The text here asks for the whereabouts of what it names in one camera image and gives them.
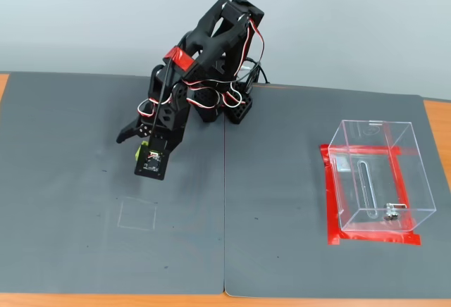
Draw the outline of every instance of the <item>acrylic box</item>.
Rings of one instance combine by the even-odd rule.
[[[328,152],[342,230],[406,232],[435,212],[411,123],[343,120]]]

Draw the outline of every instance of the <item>wire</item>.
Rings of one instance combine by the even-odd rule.
[[[224,102],[224,105],[227,106],[228,108],[237,108],[238,106],[241,105],[241,102],[242,102],[242,95],[241,95],[241,93],[239,93],[237,90],[233,89],[232,83],[230,83],[230,88],[232,89],[232,91],[234,91],[235,93],[237,93],[238,96],[240,96],[240,100],[237,100],[234,96],[232,96],[232,94],[231,94],[229,91],[227,91],[227,94],[228,94],[230,97],[232,97],[237,103],[236,103],[234,106],[231,106],[231,105],[227,104],[226,98],[224,97],[224,94],[222,94],[222,95],[223,95],[223,102]]]
[[[145,99],[144,101],[142,101],[142,102],[138,105],[138,107],[137,107],[138,113],[139,113],[140,115],[143,115],[144,117],[152,117],[152,116],[154,115],[154,113],[155,113],[155,105],[152,106],[152,113],[145,113],[145,112],[143,112],[143,111],[140,110],[140,107],[141,107],[142,104],[144,104],[146,101],[149,101],[149,100],[148,100],[148,99]]]
[[[183,82],[184,82],[186,85],[195,85],[195,84],[202,83],[202,82],[216,82],[216,83],[226,83],[226,84],[228,84],[228,83],[234,83],[234,82],[240,82],[240,81],[242,81],[243,79],[245,79],[247,76],[249,76],[251,73],[253,73],[256,69],[258,69],[258,68],[259,68],[259,64],[260,64],[260,61],[261,61],[261,57],[263,56],[263,52],[264,52],[264,49],[265,49],[265,41],[264,41],[264,39],[263,39],[263,36],[261,36],[260,31],[258,31],[257,27],[255,26],[254,21],[253,21],[252,19],[249,19],[249,21],[250,21],[250,24],[251,24],[252,28],[254,29],[254,31],[255,31],[255,32],[258,34],[258,36],[260,37],[260,40],[261,40],[261,53],[260,53],[260,59],[259,59],[259,61],[257,62],[257,64],[256,64],[256,65],[255,65],[255,66],[254,66],[247,74],[245,74],[244,76],[238,78],[237,80],[212,80],[212,79],[207,79],[207,80],[196,80],[196,81],[194,81],[194,82],[188,82],[188,81],[186,81],[186,80],[183,80]]]
[[[255,61],[254,59],[252,59],[250,57],[246,57],[245,61],[253,63],[254,64],[254,68],[256,66],[259,66],[258,69],[257,69],[258,70],[257,72],[258,73],[261,72],[261,74],[263,75],[263,78],[265,79],[265,83],[266,84],[270,84],[270,82],[268,81],[268,78],[266,77],[266,73],[263,71],[263,68],[261,67],[261,64],[259,62]]]
[[[251,23],[252,29],[254,29],[254,31],[260,37],[260,40],[261,40],[261,54],[260,54],[260,58],[259,58],[259,63],[260,63],[261,57],[263,57],[263,52],[265,51],[265,41],[263,40],[263,36],[261,36],[260,31],[257,29],[254,21],[251,18],[249,19],[249,22]]]
[[[247,36],[246,36],[246,41],[245,41],[245,45],[242,46],[242,53],[241,53],[241,59],[240,59],[240,64],[238,66],[238,69],[235,71],[235,73],[233,74],[234,76],[236,76],[238,74],[238,72],[241,69],[241,65],[244,63],[245,61],[245,51],[246,51],[246,46],[247,46],[247,41],[249,41],[249,34],[250,34],[250,30],[249,30],[249,26],[247,27]]]
[[[188,89],[190,89],[192,91],[197,91],[197,90],[202,90],[202,89],[212,89],[218,95],[218,101],[213,106],[206,106],[204,104],[200,104],[198,101],[195,101],[194,99],[191,99],[189,97],[186,98],[186,101],[188,103],[198,106],[200,108],[215,108],[219,104],[219,101],[221,100],[221,96],[220,96],[219,92],[217,92],[213,87],[188,87]]]
[[[161,86],[161,91],[160,91],[160,99],[159,99],[158,104],[156,105],[154,122],[152,123],[152,130],[150,132],[150,137],[149,137],[149,147],[152,147],[152,140],[154,139],[154,136],[155,136],[156,119],[158,118],[158,112],[160,111],[161,101],[163,100],[164,88],[166,86],[166,82],[168,81],[168,72],[169,72],[169,68],[171,67],[171,63],[172,63],[172,57],[170,57],[168,65],[166,66],[166,73],[164,74],[163,85]]]
[[[150,100],[152,103],[154,103],[154,104],[158,104],[158,101],[157,101],[156,99],[153,99],[153,98],[150,97],[149,100]],[[170,103],[171,100],[172,100],[172,90],[171,90],[171,94],[169,95],[168,99],[166,99],[163,103],[161,103],[161,105]]]

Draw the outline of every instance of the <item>small metal part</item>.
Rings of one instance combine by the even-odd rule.
[[[387,209],[383,219],[386,221],[392,221],[397,220],[400,217],[400,212],[396,210],[407,208],[407,205],[405,203],[386,203],[383,207]]]

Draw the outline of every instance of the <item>white wall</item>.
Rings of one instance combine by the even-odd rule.
[[[215,1],[0,0],[0,70],[148,75]],[[250,1],[273,83],[451,99],[451,0]]]

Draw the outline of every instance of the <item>robotic arm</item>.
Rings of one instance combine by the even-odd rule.
[[[204,122],[215,121],[222,112],[235,124],[246,116],[252,107],[249,94],[258,80],[259,61],[245,76],[237,78],[237,74],[255,33],[263,43],[257,29],[263,16],[246,0],[218,0],[164,56],[165,65],[153,69],[147,98],[137,107],[139,116],[116,140],[122,143],[135,135],[149,138],[140,147],[136,175],[164,178],[169,155],[183,140],[190,104]]]

